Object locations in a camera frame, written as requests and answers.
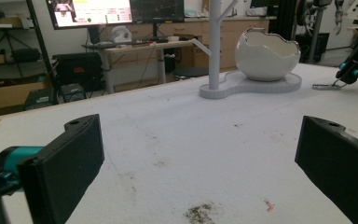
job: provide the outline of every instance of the computer monitor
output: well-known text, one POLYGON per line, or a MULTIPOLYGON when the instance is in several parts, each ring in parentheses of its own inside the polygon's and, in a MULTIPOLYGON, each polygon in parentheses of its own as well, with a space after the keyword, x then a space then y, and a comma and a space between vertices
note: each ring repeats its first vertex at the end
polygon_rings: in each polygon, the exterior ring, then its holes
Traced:
POLYGON ((91 43, 100 41, 100 25, 132 23, 130 0, 46 0, 55 30, 89 28, 91 43))
POLYGON ((185 22, 184 0, 130 0, 133 23, 152 23, 157 36, 158 23, 185 22))
POLYGON ((251 8, 254 7, 276 7, 279 5, 279 0, 252 0, 251 8))

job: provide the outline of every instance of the white table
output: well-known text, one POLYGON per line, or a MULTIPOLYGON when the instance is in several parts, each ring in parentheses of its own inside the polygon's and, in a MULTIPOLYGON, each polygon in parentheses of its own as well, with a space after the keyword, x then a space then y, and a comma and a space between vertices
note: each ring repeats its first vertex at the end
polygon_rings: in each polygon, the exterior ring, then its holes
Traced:
POLYGON ((109 55, 122 55, 122 54, 129 54, 129 53, 137 53, 142 51, 148 50, 156 50, 158 52, 158 76, 160 83, 166 83, 165 78, 165 62, 164 62, 164 49, 174 49, 174 48, 181 48, 185 46, 191 46, 193 42, 191 40, 188 41, 170 41, 168 43, 153 43, 150 46, 141 46, 141 47, 132 47, 132 48, 122 48, 122 49, 100 49, 98 50, 101 55, 101 60, 103 61, 103 77, 106 82, 106 91, 108 93, 113 93, 113 76, 109 71, 111 70, 109 55))
MULTIPOLYGON (((65 122, 98 113, 105 161, 68 223, 188 224, 203 204, 205 223, 350 223, 295 163, 305 115, 358 138, 358 82, 311 88, 336 71, 300 64, 301 89, 283 94, 207 100, 201 77, 27 111, 0 118, 0 151, 45 146, 65 122)), ((4 201, 12 223, 31 223, 23 193, 4 201)))

